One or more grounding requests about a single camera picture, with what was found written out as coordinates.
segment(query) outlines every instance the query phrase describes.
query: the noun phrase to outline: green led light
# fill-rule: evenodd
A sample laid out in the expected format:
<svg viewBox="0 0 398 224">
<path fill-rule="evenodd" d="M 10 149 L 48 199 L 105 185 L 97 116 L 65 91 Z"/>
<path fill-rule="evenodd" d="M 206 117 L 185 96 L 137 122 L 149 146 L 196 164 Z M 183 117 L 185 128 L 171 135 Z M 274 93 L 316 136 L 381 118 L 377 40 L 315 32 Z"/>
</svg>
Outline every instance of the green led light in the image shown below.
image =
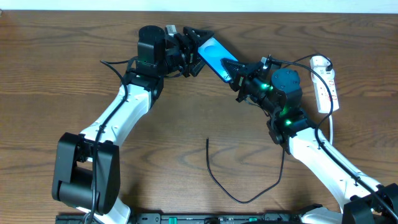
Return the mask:
<svg viewBox="0 0 398 224">
<path fill-rule="evenodd" d="M 283 115 L 285 115 L 288 111 L 289 111 L 288 108 L 284 108 L 284 110 L 282 110 L 282 111 L 279 113 L 279 115 L 280 115 L 280 116 L 283 116 Z"/>
<path fill-rule="evenodd" d="M 261 84 L 261 88 L 263 89 L 263 90 L 265 90 L 266 88 L 268 88 L 269 87 L 269 85 L 268 84 Z"/>
</svg>

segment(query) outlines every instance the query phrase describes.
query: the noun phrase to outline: green connector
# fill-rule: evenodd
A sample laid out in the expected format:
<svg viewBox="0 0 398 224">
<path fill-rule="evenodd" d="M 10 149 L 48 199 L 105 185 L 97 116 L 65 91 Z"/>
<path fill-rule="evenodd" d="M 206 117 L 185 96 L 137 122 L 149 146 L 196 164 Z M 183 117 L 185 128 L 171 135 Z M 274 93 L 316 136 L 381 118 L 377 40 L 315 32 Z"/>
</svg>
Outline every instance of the green connector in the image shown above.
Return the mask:
<svg viewBox="0 0 398 224">
<path fill-rule="evenodd" d="M 177 224 L 177 218 L 169 218 L 169 224 Z"/>
</svg>

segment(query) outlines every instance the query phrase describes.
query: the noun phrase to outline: wooden table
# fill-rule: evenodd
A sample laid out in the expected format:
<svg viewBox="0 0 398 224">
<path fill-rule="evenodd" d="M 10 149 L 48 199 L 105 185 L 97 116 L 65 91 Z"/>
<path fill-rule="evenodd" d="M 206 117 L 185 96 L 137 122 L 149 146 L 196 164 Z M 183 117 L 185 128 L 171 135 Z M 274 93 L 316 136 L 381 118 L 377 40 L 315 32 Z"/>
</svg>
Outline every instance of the wooden table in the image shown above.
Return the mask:
<svg viewBox="0 0 398 224">
<path fill-rule="evenodd" d="M 76 211 L 51 197 L 58 140 L 66 131 L 79 133 L 111 103 L 119 81 L 99 60 L 137 55 L 138 30 L 149 24 L 213 30 L 247 62 L 269 54 L 290 61 L 327 55 L 340 101 L 334 145 L 381 183 L 397 182 L 397 15 L 6 11 L 0 17 L 0 223 L 53 223 L 55 215 Z M 319 121 L 308 72 L 298 71 L 303 106 Z M 255 213 L 312 203 L 338 210 L 292 156 L 280 184 L 249 205 L 234 203 L 210 179 L 206 137 L 216 177 L 241 200 L 279 173 L 281 147 L 268 135 L 267 118 L 236 96 L 208 67 L 196 78 L 166 80 L 121 148 L 123 202 L 165 213 Z M 327 123 L 323 131 L 327 136 Z"/>
</svg>

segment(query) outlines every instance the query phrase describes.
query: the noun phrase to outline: white cable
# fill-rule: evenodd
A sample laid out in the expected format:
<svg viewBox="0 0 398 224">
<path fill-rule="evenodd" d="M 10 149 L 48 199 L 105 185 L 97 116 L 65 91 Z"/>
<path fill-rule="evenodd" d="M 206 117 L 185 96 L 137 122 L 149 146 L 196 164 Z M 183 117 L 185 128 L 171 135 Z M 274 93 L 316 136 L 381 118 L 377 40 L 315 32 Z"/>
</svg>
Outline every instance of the white cable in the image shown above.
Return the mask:
<svg viewBox="0 0 398 224">
<path fill-rule="evenodd" d="M 329 143 L 333 145 L 333 118 L 329 116 Z"/>
</svg>

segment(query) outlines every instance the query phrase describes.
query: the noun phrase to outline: black bracket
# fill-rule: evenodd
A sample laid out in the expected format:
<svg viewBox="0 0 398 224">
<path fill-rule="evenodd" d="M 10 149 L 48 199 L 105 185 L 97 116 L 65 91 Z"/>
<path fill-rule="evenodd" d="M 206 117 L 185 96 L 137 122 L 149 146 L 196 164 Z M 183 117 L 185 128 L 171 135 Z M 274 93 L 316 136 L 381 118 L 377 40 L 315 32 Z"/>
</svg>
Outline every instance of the black bracket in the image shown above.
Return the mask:
<svg viewBox="0 0 398 224">
<path fill-rule="evenodd" d="M 378 194 L 391 208 L 397 212 L 398 207 L 398 185 L 390 184 L 387 187 L 378 185 Z M 344 205 L 343 209 L 343 221 L 342 224 L 352 223 L 394 223 L 390 214 L 385 210 L 383 206 L 373 197 L 373 195 L 367 195 L 365 197 L 352 196 L 351 202 Z M 374 215 L 371 209 L 376 212 L 381 212 L 380 215 Z"/>
<path fill-rule="evenodd" d="M 157 26 L 145 26 L 139 30 L 138 56 L 132 58 L 136 67 L 127 66 L 124 78 L 127 83 L 142 86 L 151 92 L 151 106 L 163 90 L 164 77 L 177 70 L 185 76 L 197 76 L 205 62 L 198 55 L 198 48 L 214 35 L 210 30 L 184 27 L 183 33 L 169 34 Z"/>
<path fill-rule="evenodd" d="M 271 56 L 257 63 L 242 63 L 227 58 L 221 63 L 232 78 L 229 86 L 239 91 L 236 101 L 242 102 L 250 97 L 270 114 L 271 119 L 267 122 L 269 135 L 287 153 L 290 153 L 289 137 L 294 137 L 296 132 L 305 128 L 315 127 L 300 107 L 302 89 L 296 71 L 280 68 L 281 64 L 273 62 Z"/>
<path fill-rule="evenodd" d="M 52 197 L 71 207 L 91 209 L 93 171 L 77 166 L 92 155 L 93 141 L 83 135 L 65 133 L 58 142 L 52 185 Z M 98 144 L 97 211 L 108 213 L 119 194 L 119 146 L 109 141 Z"/>
</svg>

